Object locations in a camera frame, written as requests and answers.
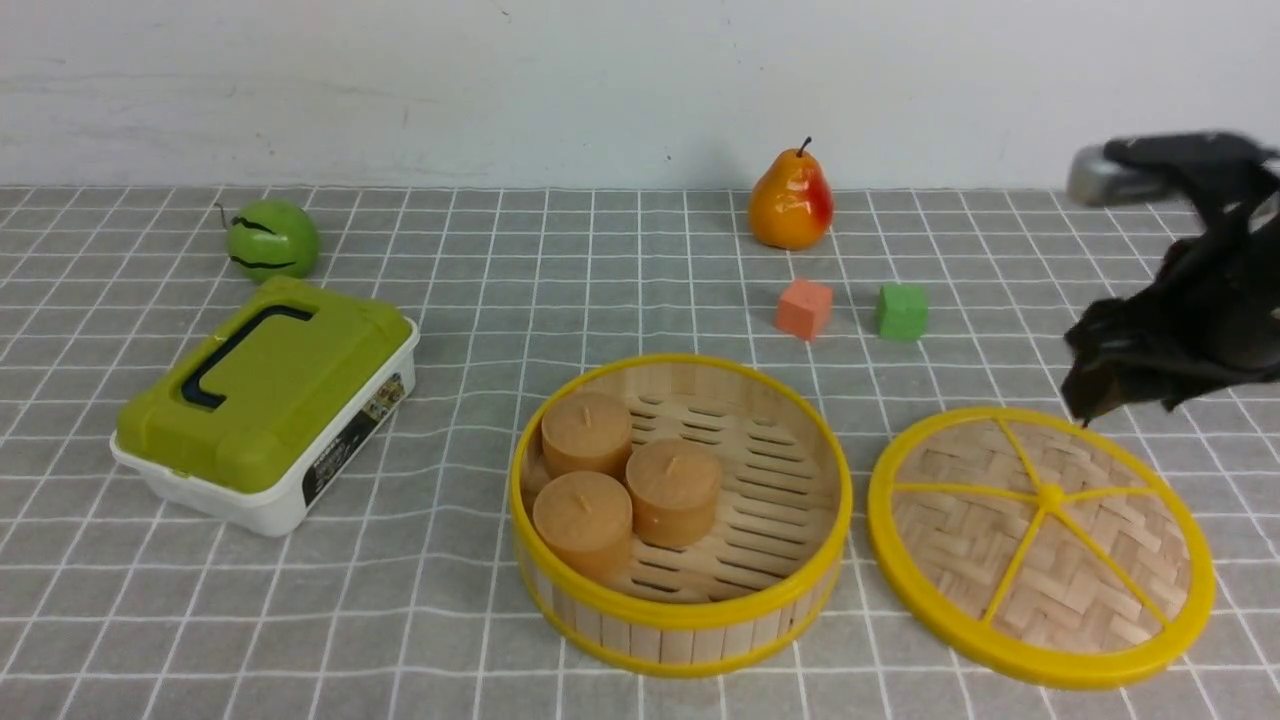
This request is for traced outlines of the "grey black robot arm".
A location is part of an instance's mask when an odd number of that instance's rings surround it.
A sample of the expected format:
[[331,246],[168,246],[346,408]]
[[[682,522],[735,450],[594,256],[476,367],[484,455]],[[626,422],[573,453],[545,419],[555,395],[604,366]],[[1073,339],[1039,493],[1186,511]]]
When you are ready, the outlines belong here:
[[1203,229],[1176,240],[1151,283],[1092,302],[1064,336],[1061,386],[1082,424],[1129,404],[1178,405],[1279,374],[1277,151],[1230,132],[1112,138],[1073,159],[1068,196],[1085,208],[1183,196]]

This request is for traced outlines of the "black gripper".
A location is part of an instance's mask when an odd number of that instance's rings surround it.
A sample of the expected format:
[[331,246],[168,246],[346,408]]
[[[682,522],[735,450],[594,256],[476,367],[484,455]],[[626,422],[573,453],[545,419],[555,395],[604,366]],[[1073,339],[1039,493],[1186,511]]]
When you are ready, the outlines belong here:
[[1180,404],[1277,382],[1277,218],[1251,227],[1238,208],[1176,241],[1157,275],[1128,297],[1089,304],[1065,333],[1060,392],[1088,425],[1129,404]]

